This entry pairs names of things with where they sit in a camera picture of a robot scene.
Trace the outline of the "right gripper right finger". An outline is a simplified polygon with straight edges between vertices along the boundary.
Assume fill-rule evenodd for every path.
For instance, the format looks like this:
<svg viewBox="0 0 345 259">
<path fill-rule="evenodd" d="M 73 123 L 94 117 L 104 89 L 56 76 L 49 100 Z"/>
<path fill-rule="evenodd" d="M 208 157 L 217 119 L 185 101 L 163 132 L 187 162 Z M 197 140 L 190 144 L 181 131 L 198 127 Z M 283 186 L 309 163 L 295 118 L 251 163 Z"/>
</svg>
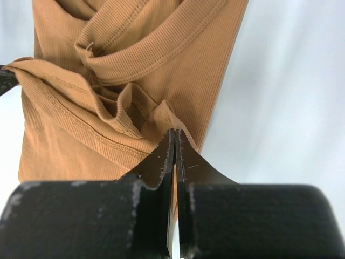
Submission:
<svg viewBox="0 0 345 259">
<path fill-rule="evenodd" d="M 309 185 L 239 184 L 175 133 L 182 258 L 344 258 L 324 194 Z"/>
</svg>

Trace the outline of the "tan tank top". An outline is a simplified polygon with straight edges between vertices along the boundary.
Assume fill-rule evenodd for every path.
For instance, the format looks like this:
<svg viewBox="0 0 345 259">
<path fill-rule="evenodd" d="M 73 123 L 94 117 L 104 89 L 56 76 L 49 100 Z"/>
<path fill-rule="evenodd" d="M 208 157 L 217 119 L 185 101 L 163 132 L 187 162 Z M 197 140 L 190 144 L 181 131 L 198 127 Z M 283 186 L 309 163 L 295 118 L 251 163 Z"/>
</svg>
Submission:
<svg viewBox="0 0 345 259">
<path fill-rule="evenodd" d="M 247 1 L 33 1 L 20 182 L 117 180 L 182 129 L 199 150 Z"/>
</svg>

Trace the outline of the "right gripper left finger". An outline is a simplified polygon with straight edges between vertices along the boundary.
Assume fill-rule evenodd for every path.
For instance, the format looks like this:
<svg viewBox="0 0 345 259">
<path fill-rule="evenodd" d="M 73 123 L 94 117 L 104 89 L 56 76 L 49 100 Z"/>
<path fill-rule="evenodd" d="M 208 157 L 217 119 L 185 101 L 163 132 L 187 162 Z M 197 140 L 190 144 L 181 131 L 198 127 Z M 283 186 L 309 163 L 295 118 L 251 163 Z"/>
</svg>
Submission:
<svg viewBox="0 0 345 259">
<path fill-rule="evenodd" d="M 1 216 L 1 258 L 171 258 L 175 131 L 113 181 L 31 181 Z"/>
</svg>

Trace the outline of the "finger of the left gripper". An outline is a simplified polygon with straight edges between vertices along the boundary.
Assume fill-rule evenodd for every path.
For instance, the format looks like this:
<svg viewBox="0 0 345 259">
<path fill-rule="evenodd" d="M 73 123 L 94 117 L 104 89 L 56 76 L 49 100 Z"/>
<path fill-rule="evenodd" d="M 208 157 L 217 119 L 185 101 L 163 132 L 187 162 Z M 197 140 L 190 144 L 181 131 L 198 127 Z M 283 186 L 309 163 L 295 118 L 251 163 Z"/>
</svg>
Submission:
<svg viewBox="0 0 345 259">
<path fill-rule="evenodd" d="M 4 65 L 0 65 L 0 95 L 4 95 L 14 87 L 19 85 L 19 82 L 13 72 L 4 71 L 2 68 Z"/>
</svg>

